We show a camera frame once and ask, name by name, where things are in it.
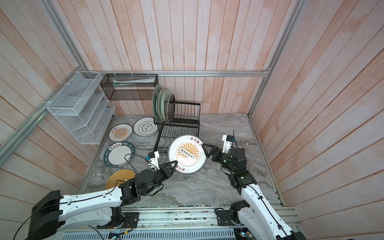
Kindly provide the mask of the black wire dish rack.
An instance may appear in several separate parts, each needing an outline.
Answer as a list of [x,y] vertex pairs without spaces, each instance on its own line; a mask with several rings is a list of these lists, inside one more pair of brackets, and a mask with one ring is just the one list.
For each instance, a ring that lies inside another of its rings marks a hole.
[[174,106],[175,111],[170,122],[155,122],[159,134],[153,151],[159,152],[159,162],[169,159],[168,152],[174,139],[183,135],[198,137],[200,133],[201,104],[176,101]]

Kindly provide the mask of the black round plate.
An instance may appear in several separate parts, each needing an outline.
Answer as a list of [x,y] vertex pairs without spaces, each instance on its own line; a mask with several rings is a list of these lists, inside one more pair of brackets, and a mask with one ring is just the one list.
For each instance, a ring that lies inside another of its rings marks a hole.
[[175,115],[175,96],[171,94],[167,106],[167,122],[171,122]]

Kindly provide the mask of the light green flower plate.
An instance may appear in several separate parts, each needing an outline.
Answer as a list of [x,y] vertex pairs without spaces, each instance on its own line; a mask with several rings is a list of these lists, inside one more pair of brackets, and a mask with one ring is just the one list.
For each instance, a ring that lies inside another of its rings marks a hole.
[[164,122],[168,122],[168,105],[170,101],[171,93],[169,89],[165,89],[164,94],[162,96],[162,113],[163,113],[163,118]]

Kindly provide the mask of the cream floral plate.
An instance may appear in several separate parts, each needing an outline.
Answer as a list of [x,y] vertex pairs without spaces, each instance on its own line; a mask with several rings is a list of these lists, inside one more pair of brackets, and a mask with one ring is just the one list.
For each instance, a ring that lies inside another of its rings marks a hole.
[[158,97],[157,97],[157,113],[158,113],[158,117],[159,117],[159,122],[163,122],[164,121],[164,113],[163,113],[163,95],[165,93],[165,89],[162,88],[158,94]]

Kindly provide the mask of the large teal green plate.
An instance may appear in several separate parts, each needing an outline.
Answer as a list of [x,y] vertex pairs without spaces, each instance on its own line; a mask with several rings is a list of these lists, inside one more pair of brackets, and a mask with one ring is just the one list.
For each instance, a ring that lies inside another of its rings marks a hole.
[[156,122],[160,121],[159,115],[157,113],[157,97],[161,89],[162,89],[162,86],[160,84],[157,84],[154,88],[153,97],[152,97],[152,109],[153,109],[153,114]]

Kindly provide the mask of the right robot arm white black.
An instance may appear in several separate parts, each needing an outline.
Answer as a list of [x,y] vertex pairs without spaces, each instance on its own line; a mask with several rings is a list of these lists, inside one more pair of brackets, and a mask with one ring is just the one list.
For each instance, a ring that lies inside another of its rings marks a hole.
[[263,195],[257,181],[247,170],[245,149],[230,148],[226,153],[218,147],[203,144],[206,157],[228,170],[231,186],[243,198],[231,204],[228,211],[217,209],[218,218],[233,225],[244,225],[257,240],[305,240],[275,211]]

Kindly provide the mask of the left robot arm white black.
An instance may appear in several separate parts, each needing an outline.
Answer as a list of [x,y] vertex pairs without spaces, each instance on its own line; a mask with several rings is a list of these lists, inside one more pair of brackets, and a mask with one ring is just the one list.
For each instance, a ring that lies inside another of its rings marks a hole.
[[99,227],[119,227],[123,223],[121,208],[141,200],[169,179],[177,161],[163,163],[159,170],[145,169],[129,181],[116,181],[104,191],[82,195],[61,195],[52,191],[32,208],[27,238],[43,240],[58,230],[71,226],[96,224]]

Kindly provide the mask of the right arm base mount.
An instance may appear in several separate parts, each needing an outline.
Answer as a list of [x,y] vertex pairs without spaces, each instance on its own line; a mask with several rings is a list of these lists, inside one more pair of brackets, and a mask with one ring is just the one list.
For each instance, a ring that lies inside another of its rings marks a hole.
[[249,208],[250,205],[242,200],[231,204],[229,210],[223,208],[214,209],[214,213],[217,216],[217,222],[219,226],[237,226],[241,225],[238,212],[243,208]]

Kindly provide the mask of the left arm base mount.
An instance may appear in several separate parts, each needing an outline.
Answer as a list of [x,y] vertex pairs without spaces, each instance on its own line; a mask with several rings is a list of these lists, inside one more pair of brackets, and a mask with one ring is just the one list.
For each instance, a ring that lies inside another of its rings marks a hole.
[[107,222],[97,225],[97,229],[135,229],[138,225],[139,212],[123,213],[121,207],[107,209]]

